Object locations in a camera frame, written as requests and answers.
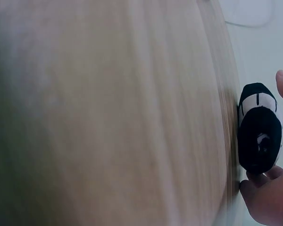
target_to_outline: white wall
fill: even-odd
[[[283,100],[280,98],[275,73],[283,69],[283,0],[272,0],[275,7],[273,20],[262,28],[244,28],[228,25],[241,89],[253,82],[265,84],[275,95],[283,113]],[[278,161],[283,167],[283,154]],[[257,226],[245,208],[244,226]]]

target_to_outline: hand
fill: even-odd
[[[283,71],[276,74],[279,94],[283,97]],[[250,215],[259,223],[283,226],[283,169],[274,166],[265,175],[246,173],[249,180],[240,184],[240,191]]]

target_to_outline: wooden surface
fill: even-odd
[[[0,0],[0,211],[239,225],[238,87],[216,0]]]

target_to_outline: black and white mouse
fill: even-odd
[[[262,83],[243,88],[238,106],[239,163],[248,172],[270,170],[282,147],[283,122],[274,95]]]

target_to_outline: computer mouse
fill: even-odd
[[[265,85],[252,83],[243,88],[238,121],[240,165],[253,174],[267,172],[282,148],[283,122],[277,100]]]

